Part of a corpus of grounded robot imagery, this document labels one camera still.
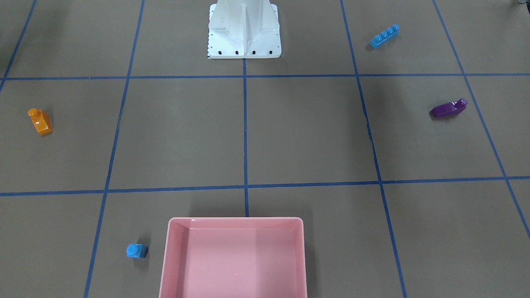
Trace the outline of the long blue stud block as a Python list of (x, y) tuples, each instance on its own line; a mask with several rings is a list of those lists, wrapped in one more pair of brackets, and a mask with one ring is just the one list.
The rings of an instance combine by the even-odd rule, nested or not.
[(395, 38), (400, 32), (400, 26), (398, 24), (393, 24), (391, 27), (386, 28), (384, 31), (381, 31), (379, 34), (373, 37), (369, 42), (369, 45), (373, 49), (379, 48), (381, 45), (384, 45), (386, 42)]

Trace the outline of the purple sloped block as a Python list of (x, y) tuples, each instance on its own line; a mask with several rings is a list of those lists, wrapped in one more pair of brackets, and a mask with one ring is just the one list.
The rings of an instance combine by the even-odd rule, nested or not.
[(469, 102), (464, 98), (457, 101), (447, 102), (432, 108), (429, 111), (429, 115), (432, 119), (454, 117), (462, 113), (466, 109), (468, 103)]

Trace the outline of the orange sloped block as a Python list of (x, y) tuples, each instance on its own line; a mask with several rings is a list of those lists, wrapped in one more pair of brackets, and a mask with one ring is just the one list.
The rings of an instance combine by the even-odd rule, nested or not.
[(45, 111), (42, 109), (32, 108), (28, 110), (28, 115), (30, 116), (32, 123), (39, 134), (45, 135), (53, 132), (51, 119)]

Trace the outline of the pink plastic box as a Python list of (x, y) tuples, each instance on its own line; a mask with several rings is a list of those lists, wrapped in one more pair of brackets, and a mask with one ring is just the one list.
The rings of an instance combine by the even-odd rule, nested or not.
[(171, 218), (161, 298), (306, 298), (298, 217)]

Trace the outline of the small blue stud block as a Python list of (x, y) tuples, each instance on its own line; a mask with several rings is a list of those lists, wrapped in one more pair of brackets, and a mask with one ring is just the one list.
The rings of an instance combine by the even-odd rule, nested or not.
[(148, 246), (139, 243), (129, 243), (125, 250), (128, 258), (146, 258), (147, 251)]

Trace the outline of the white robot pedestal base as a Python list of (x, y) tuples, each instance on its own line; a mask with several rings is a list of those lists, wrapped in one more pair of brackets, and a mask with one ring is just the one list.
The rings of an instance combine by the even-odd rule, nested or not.
[(207, 58), (281, 57), (277, 5), (268, 0), (218, 0), (209, 13)]

